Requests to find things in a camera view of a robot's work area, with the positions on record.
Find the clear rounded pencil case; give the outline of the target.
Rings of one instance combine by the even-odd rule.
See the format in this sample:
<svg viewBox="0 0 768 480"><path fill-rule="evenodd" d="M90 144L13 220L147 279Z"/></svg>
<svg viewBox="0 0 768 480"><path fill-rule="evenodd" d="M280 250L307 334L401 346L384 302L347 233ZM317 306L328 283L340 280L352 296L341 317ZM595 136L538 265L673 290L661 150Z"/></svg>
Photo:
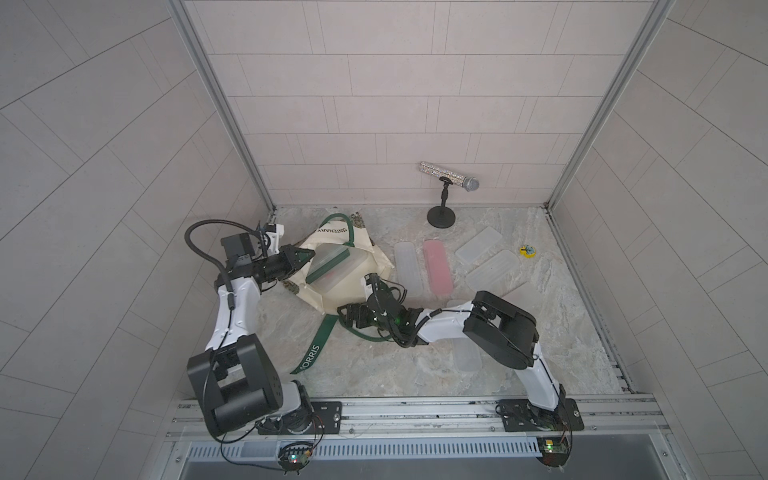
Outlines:
<svg viewBox="0 0 768 480"><path fill-rule="evenodd" d="M410 242L394 245L397 280L411 297L424 293L423 279L415 246Z"/></svg>

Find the pink translucent pencil case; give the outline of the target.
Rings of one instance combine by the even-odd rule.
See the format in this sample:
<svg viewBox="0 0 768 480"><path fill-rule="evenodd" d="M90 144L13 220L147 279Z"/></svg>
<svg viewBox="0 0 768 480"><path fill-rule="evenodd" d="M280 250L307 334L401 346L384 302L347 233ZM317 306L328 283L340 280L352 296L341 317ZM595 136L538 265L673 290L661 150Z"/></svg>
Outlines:
<svg viewBox="0 0 768 480"><path fill-rule="evenodd" d="M438 297L450 296L454 285L443 242L435 239L425 240L423 254L431 292Z"/></svg>

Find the cream canvas tote bag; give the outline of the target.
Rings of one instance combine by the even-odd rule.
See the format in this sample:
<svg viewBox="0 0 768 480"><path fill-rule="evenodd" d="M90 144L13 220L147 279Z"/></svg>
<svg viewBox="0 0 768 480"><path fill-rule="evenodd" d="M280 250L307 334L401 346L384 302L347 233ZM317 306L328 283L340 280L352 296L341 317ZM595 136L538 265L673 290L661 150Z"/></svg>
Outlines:
<svg viewBox="0 0 768 480"><path fill-rule="evenodd" d="M346 245L349 247L350 256L312 284L306 283L312 260L283 282L287 290L324 315L310 346L292 371L293 374L309 369L317 361L332 330L339 322L337 308L365 301L364 277L369 273L376 273L381 278L388 279L394 269L393 263L371 240L362 215L358 212L350 216L343 213L329 215L321 222L320 227L303 241L301 247L315 251L323 243Z"/></svg>

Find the clear translucent pencil case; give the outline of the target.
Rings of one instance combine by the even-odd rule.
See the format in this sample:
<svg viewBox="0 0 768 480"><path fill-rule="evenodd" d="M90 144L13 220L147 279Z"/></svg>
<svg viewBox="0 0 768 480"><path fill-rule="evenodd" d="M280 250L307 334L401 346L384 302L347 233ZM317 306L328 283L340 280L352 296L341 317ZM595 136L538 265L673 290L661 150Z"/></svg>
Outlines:
<svg viewBox="0 0 768 480"><path fill-rule="evenodd" d="M456 258L465 265L471 265L487 253L502 238L503 236L500 232L492 227L486 227L456 250Z"/></svg>

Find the ribbed clear pencil case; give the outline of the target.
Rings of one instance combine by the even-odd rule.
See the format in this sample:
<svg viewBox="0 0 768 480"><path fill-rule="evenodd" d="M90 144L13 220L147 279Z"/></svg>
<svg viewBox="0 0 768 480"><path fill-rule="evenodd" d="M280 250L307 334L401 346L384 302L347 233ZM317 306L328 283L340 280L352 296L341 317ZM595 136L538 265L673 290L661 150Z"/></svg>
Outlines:
<svg viewBox="0 0 768 480"><path fill-rule="evenodd" d="M520 267L518 256L502 250L466 276L467 286L473 291L498 293L505 288Z"/></svg>
<svg viewBox="0 0 768 480"><path fill-rule="evenodd" d="M475 373L482 367L479 347L468 338L452 340L454 365L460 372Z"/></svg>

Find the green pencil case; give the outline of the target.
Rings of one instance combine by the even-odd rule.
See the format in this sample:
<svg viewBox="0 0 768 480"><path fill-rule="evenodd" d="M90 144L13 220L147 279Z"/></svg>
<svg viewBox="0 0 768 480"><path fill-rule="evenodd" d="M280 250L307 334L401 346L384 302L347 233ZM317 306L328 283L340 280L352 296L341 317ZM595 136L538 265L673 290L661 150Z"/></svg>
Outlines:
<svg viewBox="0 0 768 480"><path fill-rule="evenodd" d="M349 256L349 247L346 245L320 244L315 249L315 256L311 261L310 269L306 276L306 283L312 284L316 282Z"/></svg>

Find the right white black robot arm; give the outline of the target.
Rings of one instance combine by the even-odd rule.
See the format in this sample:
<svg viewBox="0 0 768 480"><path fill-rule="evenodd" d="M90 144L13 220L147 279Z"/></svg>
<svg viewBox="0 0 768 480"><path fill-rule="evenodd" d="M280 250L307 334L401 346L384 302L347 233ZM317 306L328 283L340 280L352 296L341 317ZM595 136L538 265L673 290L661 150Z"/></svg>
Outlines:
<svg viewBox="0 0 768 480"><path fill-rule="evenodd" d="M367 298L337 308L347 329L374 327L401 348L415 348L441 340L468 339L500 365L516 372L527 395L523 406L502 401L496 407L503 418L513 418L540 431L568 432L566 393L550 372L539 346L536 320L529 312L488 292L454 307L407 308L396 285L376 274L363 280Z"/></svg>

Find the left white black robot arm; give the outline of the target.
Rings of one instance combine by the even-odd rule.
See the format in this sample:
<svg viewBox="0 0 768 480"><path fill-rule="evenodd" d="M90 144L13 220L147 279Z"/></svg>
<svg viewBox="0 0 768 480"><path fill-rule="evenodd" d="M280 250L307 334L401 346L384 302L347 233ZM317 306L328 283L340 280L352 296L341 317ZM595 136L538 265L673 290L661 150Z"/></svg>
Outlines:
<svg viewBox="0 0 768 480"><path fill-rule="evenodd" d="M276 246L249 233L221 240L226 262L215 282L219 297L216 325L203 353L191 357L187 374L211 436L252 423L265 434L284 429L305 432L313 408L306 389L297 381L281 380L255 329L264 289L285 280L310 263L311 249Z"/></svg>

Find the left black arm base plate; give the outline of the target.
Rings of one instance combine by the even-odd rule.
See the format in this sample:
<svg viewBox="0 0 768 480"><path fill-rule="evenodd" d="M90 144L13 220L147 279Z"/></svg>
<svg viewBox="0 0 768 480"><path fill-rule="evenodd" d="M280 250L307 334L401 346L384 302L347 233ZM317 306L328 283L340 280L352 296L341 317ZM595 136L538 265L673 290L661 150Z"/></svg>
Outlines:
<svg viewBox="0 0 768 480"><path fill-rule="evenodd" d="M335 435L340 432L342 403L312 401L280 419L267 419L256 428L259 435Z"/></svg>

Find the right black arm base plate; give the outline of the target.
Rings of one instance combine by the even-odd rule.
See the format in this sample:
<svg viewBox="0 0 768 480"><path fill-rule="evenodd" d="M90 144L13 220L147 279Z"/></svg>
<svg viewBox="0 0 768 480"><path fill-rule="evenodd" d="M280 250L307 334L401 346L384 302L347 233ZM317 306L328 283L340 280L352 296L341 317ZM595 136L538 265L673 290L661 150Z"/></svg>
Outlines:
<svg viewBox="0 0 768 480"><path fill-rule="evenodd" d="M495 412L506 432L578 432L584 422L575 400L564 398L554 411L533 406L528 400L499 400Z"/></svg>

